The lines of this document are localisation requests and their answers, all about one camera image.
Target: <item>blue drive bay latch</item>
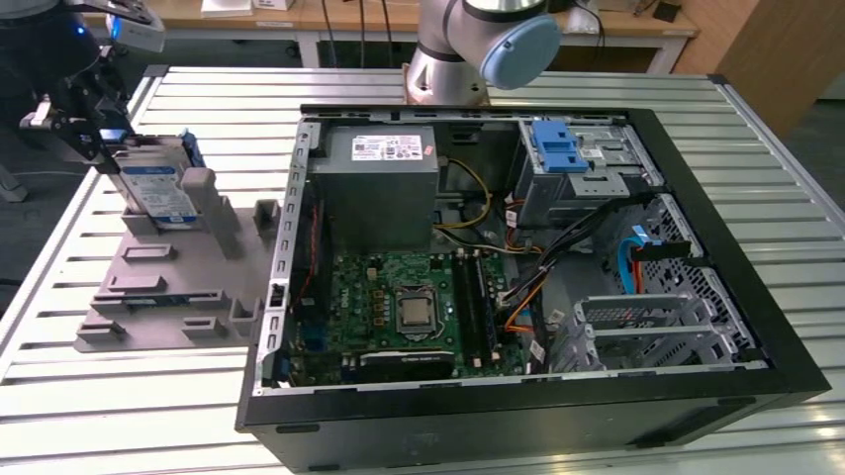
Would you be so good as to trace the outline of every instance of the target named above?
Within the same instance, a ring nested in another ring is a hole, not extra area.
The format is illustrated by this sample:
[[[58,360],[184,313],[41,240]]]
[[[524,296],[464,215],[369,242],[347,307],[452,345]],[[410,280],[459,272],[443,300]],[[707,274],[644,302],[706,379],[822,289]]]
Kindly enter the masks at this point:
[[[534,141],[546,173],[583,173],[588,163],[578,153],[578,137],[560,121],[534,121]]]

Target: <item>motherboard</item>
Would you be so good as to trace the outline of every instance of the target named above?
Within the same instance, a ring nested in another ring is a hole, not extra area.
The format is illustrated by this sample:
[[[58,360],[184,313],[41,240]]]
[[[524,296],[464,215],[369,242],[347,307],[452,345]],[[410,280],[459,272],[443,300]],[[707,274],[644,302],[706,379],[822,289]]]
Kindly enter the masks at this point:
[[[495,253],[336,255],[328,319],[300,326],[301,383],[522,374],[520,342],[495,339],[504,289]]]

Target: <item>white table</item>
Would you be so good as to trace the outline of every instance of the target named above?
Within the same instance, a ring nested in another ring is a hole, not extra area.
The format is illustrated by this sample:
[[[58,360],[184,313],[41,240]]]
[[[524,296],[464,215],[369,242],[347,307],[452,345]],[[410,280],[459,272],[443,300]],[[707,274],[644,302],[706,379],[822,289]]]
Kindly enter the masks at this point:
[[[554,73],[491,95],[495,105],[658,112],[833,390],[685,447],[400,473],[842,473],[845,218],[731,88],[701,76]],[[396,70],[175,67],[143,80],[132,110],[140,132],[189,126],[221,192],[249,206],[284,196],[301,103],[400,102]],[[2,473],[285,473],[232,429],[245,348],[80,354],[70,347],[117,248],[121,207],[108,180],[88,173],[1,321]]]

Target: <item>table leg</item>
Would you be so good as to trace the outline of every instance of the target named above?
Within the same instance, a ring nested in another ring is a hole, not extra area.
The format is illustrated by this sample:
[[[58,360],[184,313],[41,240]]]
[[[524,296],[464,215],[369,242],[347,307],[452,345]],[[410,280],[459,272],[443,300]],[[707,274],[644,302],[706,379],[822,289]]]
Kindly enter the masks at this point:
[[[655,53],[655,58],[648,65],[648,74],[671,74],[686,40],[686,37],[670,37],[663,40],[663,46]]]
[[[296,42],[300,45],[301,67],[319,67],[319,32],[296,32]]]

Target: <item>green circuit board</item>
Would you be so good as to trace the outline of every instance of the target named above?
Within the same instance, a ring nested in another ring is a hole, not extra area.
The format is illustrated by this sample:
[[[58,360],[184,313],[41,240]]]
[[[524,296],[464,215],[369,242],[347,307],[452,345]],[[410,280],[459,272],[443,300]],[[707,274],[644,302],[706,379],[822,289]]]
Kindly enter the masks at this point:
[[[487,290],[495,295],[506,286],[502,259],[491,253],[480,262]],[[408,292],[434,297],[431,332],[402,333],[399,301]],[[375,351],[450,351],[455,356],[452,377],[515,375],[524,368],[523,351],[515,342],[498,348],[500,359],[494,364],[482,368],[464,364],[448,253],[336,255],[324,340],[324,351],[304,356],[311,384],[341,384],[339,368],[333,368],[337,355]]]

